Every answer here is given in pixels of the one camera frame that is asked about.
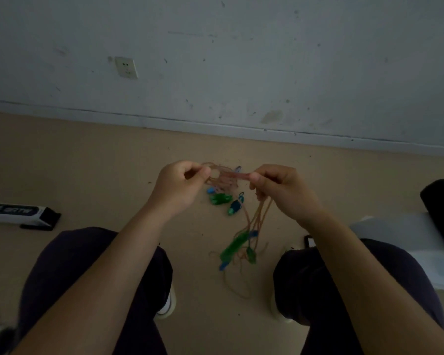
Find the person's right arm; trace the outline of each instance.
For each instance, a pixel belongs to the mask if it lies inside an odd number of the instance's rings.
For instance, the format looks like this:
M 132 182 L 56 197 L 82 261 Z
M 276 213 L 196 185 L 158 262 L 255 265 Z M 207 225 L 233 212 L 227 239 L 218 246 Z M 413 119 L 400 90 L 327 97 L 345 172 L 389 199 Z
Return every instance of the person's right arm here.
M 249 178 L 259 199 L 273 198 L 313 237 L 366 354 L 444 354 L 444 330 L 321 206 L 296 169 L 264 165 Z

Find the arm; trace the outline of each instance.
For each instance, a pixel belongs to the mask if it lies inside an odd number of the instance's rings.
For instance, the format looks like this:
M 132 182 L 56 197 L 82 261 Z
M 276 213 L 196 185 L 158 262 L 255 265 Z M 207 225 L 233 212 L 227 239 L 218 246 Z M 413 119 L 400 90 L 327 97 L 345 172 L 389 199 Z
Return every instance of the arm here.
M 164 167 L 148 202 L 12 354 L 111 354 L 164 224 L 192 204 L 209 175 L 189 161 Z
M 357 236 L 322 208 L 294 168 L 265 165 L 250 174 L 314 238 L 367 354 L 444 354 L 444 330 L 382 267 Z

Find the hand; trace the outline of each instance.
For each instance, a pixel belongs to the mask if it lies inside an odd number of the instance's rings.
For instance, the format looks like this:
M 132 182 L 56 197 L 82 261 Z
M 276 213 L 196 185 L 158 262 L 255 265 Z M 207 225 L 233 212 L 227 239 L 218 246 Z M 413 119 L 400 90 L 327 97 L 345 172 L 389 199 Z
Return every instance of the hand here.
M 211 175 L 209 167 L 182 160 L 164 167 L 145 208 L 157 210 L 166 220 L 188 208 Z
M 305 227 L 322 213 L 322 205 L 295 168 L 265 164 L 249 174 L 259 201 L 271 197 L 288 217 Z

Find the person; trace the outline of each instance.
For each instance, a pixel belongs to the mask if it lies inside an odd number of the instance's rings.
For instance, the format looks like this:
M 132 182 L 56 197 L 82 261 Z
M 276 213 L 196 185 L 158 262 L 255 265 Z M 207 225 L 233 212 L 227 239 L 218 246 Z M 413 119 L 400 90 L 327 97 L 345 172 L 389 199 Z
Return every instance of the person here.
M 159 237 L 210 172 L 191 161 L 167 165 L 118 234 L 87 228 L 55 238 L 26 281 L 12 354 L 165 354 L 153 318 L 174 308 L 174 294 Z M 310 325 L 302 354 L 444 354 L 443 310 L 408 253 L 358 239 L 294 168 L 264 165 L 249 180 L 317 245 L 287 251 L 273 274 L 276 310 Z

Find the person's left hand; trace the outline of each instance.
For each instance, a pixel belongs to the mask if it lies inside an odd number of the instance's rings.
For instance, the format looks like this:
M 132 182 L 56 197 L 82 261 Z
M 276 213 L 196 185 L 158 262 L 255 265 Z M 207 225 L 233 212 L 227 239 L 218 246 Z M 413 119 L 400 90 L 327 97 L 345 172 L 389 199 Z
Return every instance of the person's left hand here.
M 169 220 L 194 202 L 210 175 L 209 167 L 196 162 L 182 160 L 168 164 L 160 171 L 145 207 L 160 212 Z

